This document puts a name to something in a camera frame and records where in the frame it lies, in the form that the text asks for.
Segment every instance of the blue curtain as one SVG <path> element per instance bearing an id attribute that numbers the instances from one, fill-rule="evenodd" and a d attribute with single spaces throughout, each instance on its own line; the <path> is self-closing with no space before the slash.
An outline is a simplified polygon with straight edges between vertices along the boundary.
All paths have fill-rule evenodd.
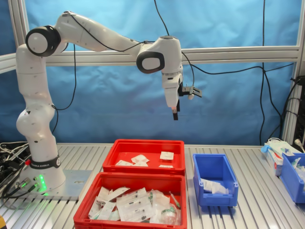
<path id="1" fill-rule="evenodd" d="M 181 41 L 183 48 L 262 45 L 262 0 L 157 2 L 170 34 Z M 91 3 L 53 0 L 41 4 L 38 0 L 28 0 L 30 28 L 55 24 L 63 11 L 71 10 L 139 41 L 156 40 L 165 35 L 153 0 Z M 296 45 L 299 16 L 299 0 L 266 1 L 265 45 Z M 286 64 L 289 63 L 266 63 L 265 68 Z M 208 72 L 227 72 L 257 65 L 261 63 L 200 64 L 198 67 Z M 267 73 L 273 102 L 279 111 L 289 93 L 292 69 L 289 66 Z M 66 107 L 74 88 L 74 68 L 47 67 L 47 73 L 54 104 L 58 108 Z M 203 91 L 203 97 L 191 101 L 181 98 L 179 121 L 173 120 L 166 106 L 161 73 L 146 75 L 135 66 L 86 66 L 77 67 L 77 81 L 73 104 L 59 111 L 54 132 L 58 142 L 110 143 L 118 138 L 138 138 L 175 139 L 187 144 L 259 144 L 263 120 L 259 103 L 260 69 L 222 75 L 195 70 L 195 86 Z M 188 65 L 184 66 L 184 82 L 192 83 Z M 15 123 L 25 105 L 18 92 L 15 72 L 0 76 L 0 98 L 0 140 L 22 139 Z M 266 140 L 279 124 L 266 81 L 263 107 L 266 117 L 263 140 Z"/>

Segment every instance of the green light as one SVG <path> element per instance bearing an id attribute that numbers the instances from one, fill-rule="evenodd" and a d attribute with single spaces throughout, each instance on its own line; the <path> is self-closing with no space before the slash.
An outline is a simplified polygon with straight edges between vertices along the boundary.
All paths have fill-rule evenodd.
<path id="1" fill-rule="evenodd" d="M 40 178 L 40 182 L 41 182 L 41 185 L 42 185 L 42 188 L 40 189 L 40 192 L 44 192 L 45 190 L 47 190 L 47 186 L 44 182 L 43 175 L 39 175 L 39 178 Z"/>

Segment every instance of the blue plastic bin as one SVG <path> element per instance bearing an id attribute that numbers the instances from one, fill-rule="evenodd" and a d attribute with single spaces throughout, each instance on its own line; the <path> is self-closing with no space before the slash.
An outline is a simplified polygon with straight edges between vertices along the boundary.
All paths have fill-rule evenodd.
<path id="1" fill-rule="evenodd" d="M 194 186 L 200 206 L 237 205 L 238 183 L 225 154 L 193 154 Z M 221 183 L 229 194 L 212 194 L 203 189 L 201 178 Z"/>
<path id="2" fill-rule="evenodd" d="M 305 166 L 305 154 L 295 154 L 295 156 L 286 156 L 283 154 L 283 167 L 281 179 L 295 203 L 305 203 L 304 182 L 296 173 L 291 163 L 297 158 L 301 158 L 299 164 Z"/>

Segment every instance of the red crate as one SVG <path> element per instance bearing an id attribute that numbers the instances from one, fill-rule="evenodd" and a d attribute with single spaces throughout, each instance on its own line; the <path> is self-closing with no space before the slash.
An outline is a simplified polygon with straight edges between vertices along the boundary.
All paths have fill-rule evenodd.
<path id="1" fill-rule="evenodd" d="M 173 160 L 161 160 L 161 151 L 173 152 Z M 131 159 L 140 154 L 149 159 L 148 167 L 116 166 L 119 160 L 132 162 Z M 173 166 L 173 168 L 161 168 L 160 165 Z M 118 139 L 109 151 L 103 163 L 103 169 L 105 172 L 118 173 L 184 175 L 184 142 Z"/>
<path id="2" fill-rule="evenodd" d="M 128 190 L 129 192 L 145 187 L 146 191 L 152 189 L 159 190 L 167 197 L 170 196 L 169 191 L 171 191 L 182 206 L 181 225 L 91 220 L 88 218 L 88 214 L 102 186 L 113 190 L 125 186 L 130 188 Z M 75 229 L 186 229 L 185 177 L 179 175 L 99 173 L 90 186 L 73 219 Z"/>

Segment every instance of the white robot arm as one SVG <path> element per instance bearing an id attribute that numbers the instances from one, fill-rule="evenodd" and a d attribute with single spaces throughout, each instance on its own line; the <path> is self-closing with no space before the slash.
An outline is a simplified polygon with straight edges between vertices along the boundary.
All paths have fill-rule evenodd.
<path id="1" fill-rule="evenodd" d="M 136 64 L 143 73 L 162 71 L 162 86 L 167 105 L 178 119 L 179 96 L 201 97 L 201 91 L 183 87 L 183 67 L 179 40 L 172 36 L 160 37 L 154 43 L 138 42 L 106 28 L 86 17 L 65 11 L 55 26 L 43 26 L 31 30 L 26 44 L 16 51 L 16 71 L 19 91 L 26 109 L 17 120 L 17 129 L 29 142 L 31 160 L 29 167 L 20 174 L 38 186 L 35 193 L 55 189 L 65 181 L 60 166 L 56 140 L 50 131 L 54 116 L 50 97 L 46 58 L 65 50 L 68 43 L 100 52 L 107 49 L 137 56 Z"/>

